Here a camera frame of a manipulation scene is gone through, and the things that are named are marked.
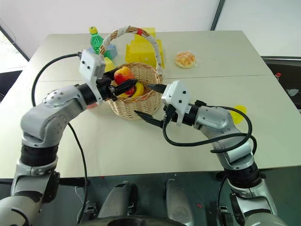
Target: white wall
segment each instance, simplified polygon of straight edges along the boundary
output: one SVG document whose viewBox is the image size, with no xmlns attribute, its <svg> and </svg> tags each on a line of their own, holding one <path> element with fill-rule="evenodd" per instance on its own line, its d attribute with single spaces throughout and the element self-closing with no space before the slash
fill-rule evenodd
<svg viewBox="0 0 301 226">
<path fill-rule="evenodd" d="M 301 57 L 301 0 L 226 0 L 216 30 L 242 30 L 261 56 Z"/>
<path fill-rule="evenodd" d="M 126 25 L 156 31 L 209 30 L 219 0 L 0 0 L 3 28 L 31 57 L 51 33 L 112 32 Z"/>
</svg>

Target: red tape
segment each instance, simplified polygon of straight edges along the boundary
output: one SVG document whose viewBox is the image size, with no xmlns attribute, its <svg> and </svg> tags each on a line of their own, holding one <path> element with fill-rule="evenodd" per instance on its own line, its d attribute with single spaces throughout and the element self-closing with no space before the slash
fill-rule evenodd
<svg viewBox="0 0 301 226">
<path fill-rule="evenodd" d="M 143 30 L 141 28 L 138 28 L 137 34 L 140 35 L 140 36 L 142 36 L 142 32 L 143 32 Z"/>
</svg>

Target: basket handle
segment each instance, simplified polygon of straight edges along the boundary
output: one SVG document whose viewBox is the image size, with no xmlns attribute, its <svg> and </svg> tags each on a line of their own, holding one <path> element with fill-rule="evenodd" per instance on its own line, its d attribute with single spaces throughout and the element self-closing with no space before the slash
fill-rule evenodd
<svg viewBox="0 0 301 226">
<path fill-rule="evenodd" d="M 107 47 L 110 44 L 111 40 L 116 39 L 125 33 L 133 33 L 133 34 L 141 35 L 142 37 L 146 38 L 152 44 L 152 46 L 154 47 L 154 50 L 155 50 L 157 74 L 162 75 L 162 73 L 163 73 L 162 61 L 161 61 L 158 44 L 153 36 L 151 36 L 150 34 L 148 34 L 145 30 L 143 30 L 141 28 L 131 27 L 131 26 L 122 27 L 122 28 L 119 28 L 118 30 L 114 31 L 112 34 L 107 35 L 107 37 L 104 38 L 103 44 L 100 47 L 100 51 L 99 51 L 100 59 L 101 60 L 104 59 L 103 55 L 104 55 L 105 51 L 107 50 Z"/>
</svg>

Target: wicker basket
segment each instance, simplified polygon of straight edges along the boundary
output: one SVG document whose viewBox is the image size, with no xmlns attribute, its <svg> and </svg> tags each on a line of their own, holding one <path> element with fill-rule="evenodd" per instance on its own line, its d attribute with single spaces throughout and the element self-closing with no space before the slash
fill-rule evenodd
<svg viewBox="0 0 301 226">
<path fill-rule="evenodd" d="M 157 61 L 157 68 L 153 68 L 152 66 L 144 63 L 129 63 L 119 66 L 126 66 L 131 69 L 135 78 L 144 85 L 144 95 L 133 98 L 118 97 L 117 101 L 109 100 L 108 103 L 116 115 L 128 120 L 137 120 L 141 118 L 134 112 L 134 110 L 153 114 L 160 106 L 161 94 L 150 90 L 149 88 L 147 88 L 147 85 L 160 84 L 162 82 L 161 57 L 156 40 L 146 31 L 131 26 L 120 28 L 117 31 L 114 31 L 112 34 L 108 35 L 103 40 L 103 44 L 100 47 L 99 57 L 101 59 L 104 58 L 103 55 L 112 39 L 115 39 L 125 33 L 139 34 L 149 40 L 154 47 L 155 58 Z"/>
</svg>

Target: green bottle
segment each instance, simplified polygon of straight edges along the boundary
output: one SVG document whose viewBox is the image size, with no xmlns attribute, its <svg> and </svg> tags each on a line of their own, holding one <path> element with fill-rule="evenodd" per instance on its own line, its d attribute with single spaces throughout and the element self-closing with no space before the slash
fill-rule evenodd
<svg viewBox="0 0 301 226">
<path fill-rule="evenodd" d="M 96 54 L 99 54 L 100 46 L 103 43 L 103 38 L 98 34 L 96 27 L 90 27 L 89 28 L 90 34 L 91 34 L 91 40 L 90 44 Z"/>
</svg>

